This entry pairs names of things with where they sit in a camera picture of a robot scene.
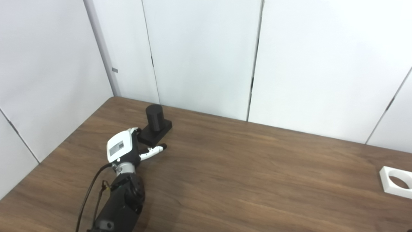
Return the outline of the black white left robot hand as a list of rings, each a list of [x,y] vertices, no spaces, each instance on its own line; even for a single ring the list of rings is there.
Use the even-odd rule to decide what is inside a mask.
[[[141,128],[133,127],[114,135],[107,142],[107,159],[112,165],[131,163],[137,167],[142,160],[147,160],[167,149],[166,144],[139,149],[138,135]]]

